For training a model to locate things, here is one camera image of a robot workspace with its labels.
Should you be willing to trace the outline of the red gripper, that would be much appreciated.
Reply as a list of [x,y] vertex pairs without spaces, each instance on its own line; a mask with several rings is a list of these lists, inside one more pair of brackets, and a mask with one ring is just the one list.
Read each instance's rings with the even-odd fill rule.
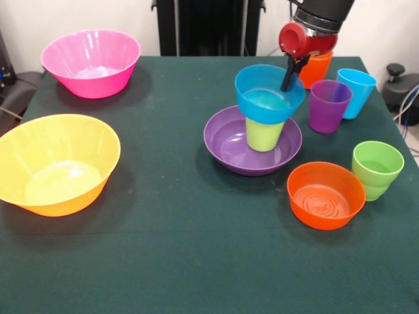
[[334,49],[337,40],[337,34],[318,34],[297,22],[286,24],[278,39],[281,51],[289,56],[281,91],[288,91],[293,74],[300,75],[311,55],[328,54]]

